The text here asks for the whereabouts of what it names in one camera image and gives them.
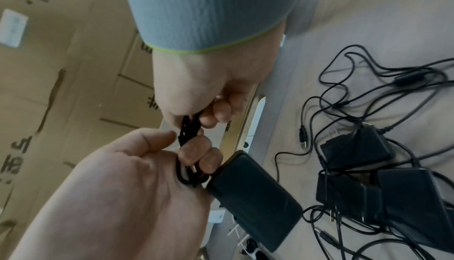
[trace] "wooden floor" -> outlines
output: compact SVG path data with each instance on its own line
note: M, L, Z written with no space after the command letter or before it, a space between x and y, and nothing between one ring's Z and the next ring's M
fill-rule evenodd
M302 38L302 45L299 45L297 61L288 64L296 68L289 86L280 88L287 93L263 159L264 168L273 176L276 174L273 158L277 152L303 151L298 141L301 106L308 97L319 95L326 89L318 84L318 74L343 47L354 43L362 44L385 66L420 65L454 57L454 0L320 0L310 28L306 32L289 31L284 51L295 50L289 46L295 44L292 39L298 38ZM285 60L278 61L278 66L284 64ZM350 67L350 62L341 60L334 64L333 69ZM352 96L379 84L380 81L368 69L361 68L348 83ZM452 89L443 91L425 109L387 136L407 145L417 155L454 143L453 93ZM414 108L422 97L423 95L409 96L371 119L371 122L377 127L393 123ZM328 98L336 99L335 93ZM318 117L314 128L319 130L329 122L330 119L326 117ZM322 136L320 143L329 138L328 133ZM447 153L422 164L454 178L453 159L454 153ZM304 208L317 204L315 188L321 167L316 156L283 156L280 162L284 163L280 165L282 186ZM452 201L454 192L446 197ZM336 235L335 225L328 219L321 220L317 226ZM343 230L343 236L344 244L353 250L380 238L359 235L349 229ZM338 250L331 247L328 250L333 259L341 258ZM437 260L454 259L452 254L433 249L428 251ZM407 247L397 244L374 247L367 251L367 256L374 260L417 259ZM274 253L274 257L278 260L325 259L310 225L303 221L298 223Z

